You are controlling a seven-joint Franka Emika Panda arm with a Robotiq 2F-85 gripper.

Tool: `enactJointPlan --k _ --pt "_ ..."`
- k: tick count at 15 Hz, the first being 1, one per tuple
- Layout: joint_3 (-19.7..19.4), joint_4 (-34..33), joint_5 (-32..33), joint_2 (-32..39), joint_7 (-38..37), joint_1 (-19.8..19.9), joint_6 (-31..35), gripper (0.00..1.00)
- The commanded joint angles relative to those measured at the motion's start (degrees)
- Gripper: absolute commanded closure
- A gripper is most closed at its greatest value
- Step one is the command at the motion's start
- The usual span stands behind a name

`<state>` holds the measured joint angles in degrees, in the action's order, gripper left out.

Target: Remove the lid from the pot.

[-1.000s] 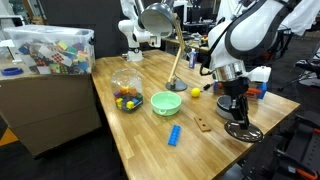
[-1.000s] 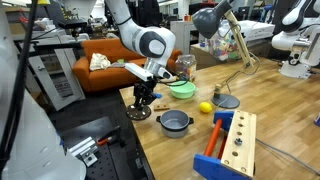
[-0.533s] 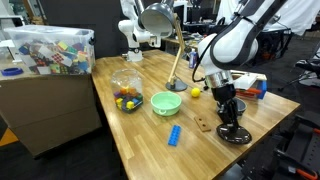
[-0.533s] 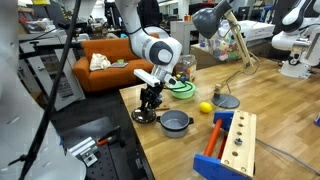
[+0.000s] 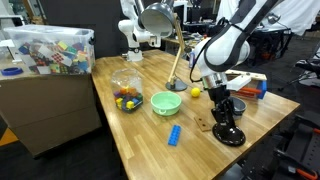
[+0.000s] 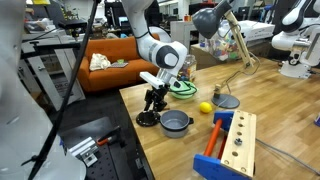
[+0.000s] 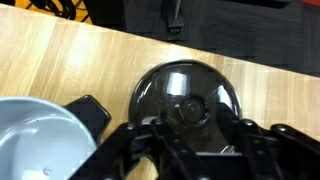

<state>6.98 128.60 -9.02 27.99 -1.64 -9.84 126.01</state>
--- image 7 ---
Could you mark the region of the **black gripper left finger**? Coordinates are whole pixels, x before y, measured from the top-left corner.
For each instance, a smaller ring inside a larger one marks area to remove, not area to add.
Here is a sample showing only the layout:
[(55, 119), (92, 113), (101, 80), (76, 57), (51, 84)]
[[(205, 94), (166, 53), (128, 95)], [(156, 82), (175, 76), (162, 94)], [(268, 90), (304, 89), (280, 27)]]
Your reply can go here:
[(124, 180), (147, 157), (161, 171), (165, 147), (160, 139), (173, 130), (160, 119), (149, 125), (121, 124), (68, 180)]

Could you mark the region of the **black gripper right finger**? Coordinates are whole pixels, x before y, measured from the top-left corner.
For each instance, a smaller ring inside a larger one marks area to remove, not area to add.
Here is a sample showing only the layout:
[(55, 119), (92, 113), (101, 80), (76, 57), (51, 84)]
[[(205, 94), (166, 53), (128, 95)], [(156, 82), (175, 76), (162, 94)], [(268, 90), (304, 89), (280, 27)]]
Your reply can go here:
[(285, 124), (269, 130), (231, 120), (231, 143), (241, 152), (229, 164), (235, 179), (320, 180), (320, 142)]

